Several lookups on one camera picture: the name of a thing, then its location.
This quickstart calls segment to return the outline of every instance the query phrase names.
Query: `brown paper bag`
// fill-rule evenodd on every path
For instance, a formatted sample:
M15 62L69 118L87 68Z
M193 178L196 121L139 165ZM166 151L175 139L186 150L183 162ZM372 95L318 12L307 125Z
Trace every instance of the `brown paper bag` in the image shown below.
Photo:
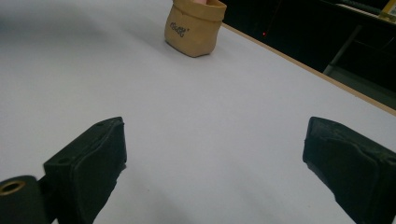
M218 0L207 4L174 0L165 27L165 40L191 57L209 54L216 46L226 5Z

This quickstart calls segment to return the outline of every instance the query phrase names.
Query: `brown fabric basket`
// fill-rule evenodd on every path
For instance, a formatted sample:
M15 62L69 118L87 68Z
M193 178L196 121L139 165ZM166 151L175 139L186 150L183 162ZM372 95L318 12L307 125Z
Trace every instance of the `brown fabric basket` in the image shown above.
M191 57L211 53L226 7L218 0L208 0L206 5L174 0L165 26L166 42Z

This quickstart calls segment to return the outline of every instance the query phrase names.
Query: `table surface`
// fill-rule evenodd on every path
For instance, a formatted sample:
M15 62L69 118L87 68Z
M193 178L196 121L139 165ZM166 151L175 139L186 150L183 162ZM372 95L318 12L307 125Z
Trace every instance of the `table surface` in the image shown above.
M95 223L353 223L302 161L311 117L394 150L393 111L221 27L164 42L172 1L0 3L0 179L122 116L127 169Z

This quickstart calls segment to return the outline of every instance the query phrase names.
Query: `folded bag rim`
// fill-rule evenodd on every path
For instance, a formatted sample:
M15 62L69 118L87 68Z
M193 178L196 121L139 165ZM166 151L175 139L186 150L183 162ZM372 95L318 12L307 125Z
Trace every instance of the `folded bag rim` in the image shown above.
M219 0L208 0L206 5L191 0L173 0L174 6L190 16L207 20L222 21L227 6Z

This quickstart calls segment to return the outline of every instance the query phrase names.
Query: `logo on bag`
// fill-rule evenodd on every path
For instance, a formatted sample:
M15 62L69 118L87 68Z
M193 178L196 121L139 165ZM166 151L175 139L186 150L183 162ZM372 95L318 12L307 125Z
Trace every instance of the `logo on bag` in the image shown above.
M176 31L176 33L178 33L178 35L180 35L180 37L183 37L184 34L190 30L189 28L186 29L184 27L177 26L175 22L171 22L170 26L171 26L172 30Z

